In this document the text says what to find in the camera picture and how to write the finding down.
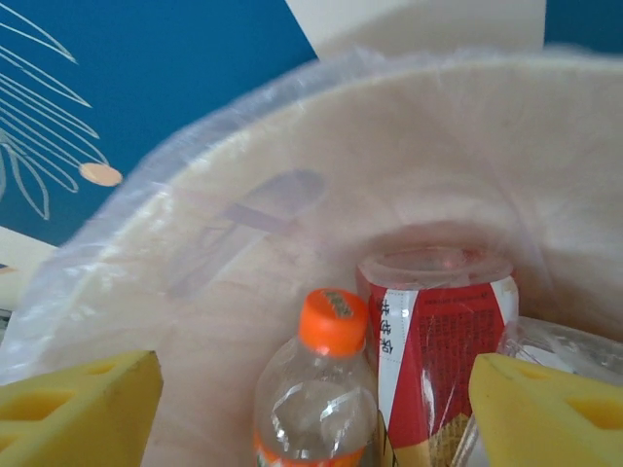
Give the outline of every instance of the sponge hole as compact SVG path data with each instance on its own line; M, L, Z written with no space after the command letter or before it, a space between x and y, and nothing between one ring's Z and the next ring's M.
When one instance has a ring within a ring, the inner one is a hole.
M623 430L623 405L616 401L569 398L567 403L602 430Z
M90 367L87 370L89 375L105 375L110 372L113 368L115 368L114 363L104 363L102 365L96 365L94 367Z
M0 452L8 448L17 440L18 436L0 436Z
M0 420L39 421L50 416L56 409L75 395L70 391L40 391L21 394L0 407Z

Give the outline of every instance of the white line drawing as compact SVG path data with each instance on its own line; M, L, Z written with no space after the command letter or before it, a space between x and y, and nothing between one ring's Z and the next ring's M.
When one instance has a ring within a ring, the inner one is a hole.
M52 35L0 2L2 11L16 24L0 20L0 30L11 31L77 63L71 52ZM97 132L41 92L53 92L53 96L91 108L89 103L31 61L2 45L0 61L13 65L31 84L19 83L0 72L0 201L11 173L24 199L44 220L49 220L51 215L46 179L70 193L79 190L72 176L76 169L83 178L97 185L113 187L121 183L122 174L91 143L91 139L99 139ZM37 198L31 194L33 184L38 187Z

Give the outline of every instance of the bottle label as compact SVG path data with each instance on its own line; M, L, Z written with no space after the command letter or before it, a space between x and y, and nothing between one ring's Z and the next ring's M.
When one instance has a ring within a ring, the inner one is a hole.
M264 449L257 436L255 437L256 467L357 467L362 455L363 449L352 454L329 460L305 461L281 459Z

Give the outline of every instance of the red and white can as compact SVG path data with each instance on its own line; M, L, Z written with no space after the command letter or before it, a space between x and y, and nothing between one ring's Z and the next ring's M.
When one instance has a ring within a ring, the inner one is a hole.
M370 307L382 465L451 465L474 359L518 316L511 264L477 248L418 248L366 259L357 288Z

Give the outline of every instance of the transparent plastic bag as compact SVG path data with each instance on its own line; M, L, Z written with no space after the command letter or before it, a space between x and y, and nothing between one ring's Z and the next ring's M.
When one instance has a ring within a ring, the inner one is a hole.
M623 386L623 343L566 326L520 317L506 326L497 352ZM467 424L453 466L489 466L474 416Z
M174 134L45 264L0 382L136 347L146 465L247 465L252 392L309 290L417 243L514 265L524 314L620 339L623 63L462 53L315 63Z

